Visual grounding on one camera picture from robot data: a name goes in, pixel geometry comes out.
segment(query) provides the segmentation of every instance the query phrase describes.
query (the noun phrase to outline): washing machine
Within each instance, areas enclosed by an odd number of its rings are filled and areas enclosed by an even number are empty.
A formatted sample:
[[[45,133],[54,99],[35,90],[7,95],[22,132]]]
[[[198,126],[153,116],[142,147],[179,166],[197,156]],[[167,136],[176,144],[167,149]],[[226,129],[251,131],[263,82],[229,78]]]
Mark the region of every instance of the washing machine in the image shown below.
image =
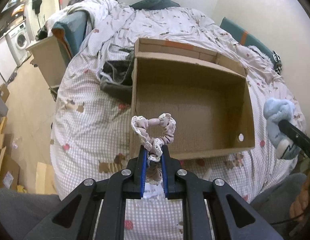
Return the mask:
[[[6,34],[6,40],[11,54],[17,66],[27,59],[26,47],[29,45],[29,37],[26,31],[26,22],[22,22]]]

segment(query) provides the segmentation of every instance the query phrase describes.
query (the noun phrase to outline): human hand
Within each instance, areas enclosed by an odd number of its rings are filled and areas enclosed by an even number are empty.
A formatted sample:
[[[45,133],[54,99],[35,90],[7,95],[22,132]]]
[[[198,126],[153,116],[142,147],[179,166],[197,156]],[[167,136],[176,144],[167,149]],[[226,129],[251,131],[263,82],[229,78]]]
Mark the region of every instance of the human hand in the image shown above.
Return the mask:
[[[303,214],[308,204],[310,204],[310,172],[308,173],[306,181],[303,183],[301,188],[301,193],[296,197],[295,202],[291,205],[289,209],[290,218],[295,218]],[[299,217],[296,221],[302,221],[304,216]]]

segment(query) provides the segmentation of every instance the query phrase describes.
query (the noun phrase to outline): gray garment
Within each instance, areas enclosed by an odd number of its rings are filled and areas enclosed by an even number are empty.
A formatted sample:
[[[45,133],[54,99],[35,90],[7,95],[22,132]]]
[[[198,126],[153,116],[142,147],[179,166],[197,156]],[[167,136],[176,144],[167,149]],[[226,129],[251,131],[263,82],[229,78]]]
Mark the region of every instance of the gray garment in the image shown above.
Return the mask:
[[[306,176],[297,173],[259,194],[251,206],[269,223],[289,219],[289,208]],[[0,189],[0,222],[13,240],[23,237],[60,203],[57,195],[22,194]],[[287,237],[288,224],[274,226]]]
[[[22,240],[59,203],[58,195],[0,189],[0,223],[13,240]]]
[[[260,193],[251,206],[268,222],[276,223],[290,219],[289,209],[295,198],[301,192],[306,175],[296,173],[289,175],[279,184]],[[288,233],[294,228],[296,222],[274,225],[273,228],[284,238],[288,239]]]
[[[134,58],[132,51],[125,60],[106,61],[103,67],[104,75],[100,74],[100,89],[127,104],[131,104]]]

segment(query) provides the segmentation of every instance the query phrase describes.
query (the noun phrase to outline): orange strap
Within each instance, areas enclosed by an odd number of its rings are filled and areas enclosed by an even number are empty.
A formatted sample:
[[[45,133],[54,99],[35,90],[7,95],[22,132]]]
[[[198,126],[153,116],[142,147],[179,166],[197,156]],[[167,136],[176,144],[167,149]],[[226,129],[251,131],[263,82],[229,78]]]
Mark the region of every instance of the orange strap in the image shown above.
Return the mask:
[[[240,39],[240,44],[244,45],[245,41],[246,41],[246,37],[247,37],[248,32],[244,31],[242,38]]]

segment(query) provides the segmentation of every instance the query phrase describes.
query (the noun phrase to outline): washing machine door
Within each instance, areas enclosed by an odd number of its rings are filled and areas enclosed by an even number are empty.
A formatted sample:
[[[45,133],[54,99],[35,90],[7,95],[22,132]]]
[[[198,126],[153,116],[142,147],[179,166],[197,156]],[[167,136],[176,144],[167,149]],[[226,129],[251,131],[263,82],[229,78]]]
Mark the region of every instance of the washing machine door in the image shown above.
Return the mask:
[[[19,32],[17,34],[16,40],[15,40],[15,45],[16,45],[16,48],[19,50],[23,50],[27,47],[27,39],[25,37],[24,32]]]

